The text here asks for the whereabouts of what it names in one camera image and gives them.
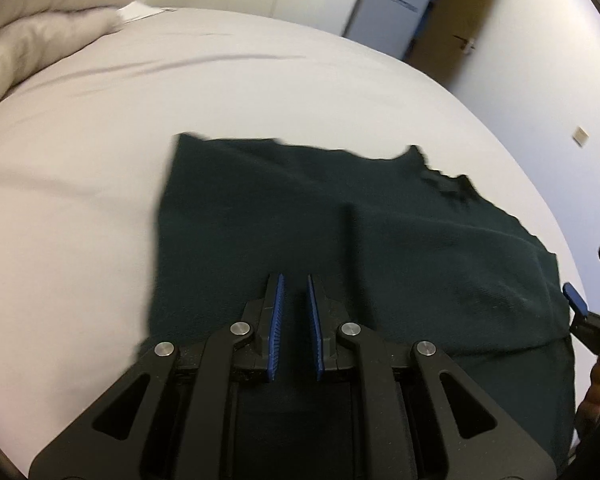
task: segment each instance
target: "white bed sheet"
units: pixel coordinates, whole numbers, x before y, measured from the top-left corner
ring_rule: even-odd
[[[277,137],[468,174],[582,285],[534,186],[457,99],[318,30],[214,10],[128,24],[0,104],[0,446],[33,457],[135,358],[173,136]],[[582,346],[577,397],[593,358]]]

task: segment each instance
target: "light switch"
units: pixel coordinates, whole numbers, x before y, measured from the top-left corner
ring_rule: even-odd
[[[578,143],[578,145],[582,148],[585,145],[585,143],[589,140],[589,134],[578,126],[578,129],[573,134],[573,140],[575,140]]]

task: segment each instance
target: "triangular cutout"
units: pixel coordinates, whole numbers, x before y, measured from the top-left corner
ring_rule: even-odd
[[[485,431],[495,429],[497,423],[491,413],[485,410],[455,377],[443,373],[440,374],[440,381],[454,414],[458,433],[462,438],[468,440]]]
[[[117,440],[125,440],[131,432],[150,379],[149,374],[138,377],[93,421],[93,429]]]

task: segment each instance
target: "stacked pillow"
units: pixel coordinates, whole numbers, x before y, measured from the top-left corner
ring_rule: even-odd
[[[9,88],[121,25],[134,0],[0,0],[0,99]]]

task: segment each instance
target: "silver bolt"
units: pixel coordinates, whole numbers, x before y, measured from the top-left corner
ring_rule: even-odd
[[[361,328],[358,323],[345,323],[340,330],[344,335],[358,335]]]
[[[234,335],[245,335],[249,333],[249,330],[251,330],[249,323],[245,323],[244,321],[238,321],[231,325],[231,333]]]
[[[420,341],[416,346],[416,350],[422,355],[429,356],[436,353],[436,346],[429,341]]]
[[[167,357],[167,355],[173,354],[174,350],[175,346],[173,346],[173,343],[169,343],[168,341],[158,343],[154,348],[155,354],[159,355],[160,357]]]

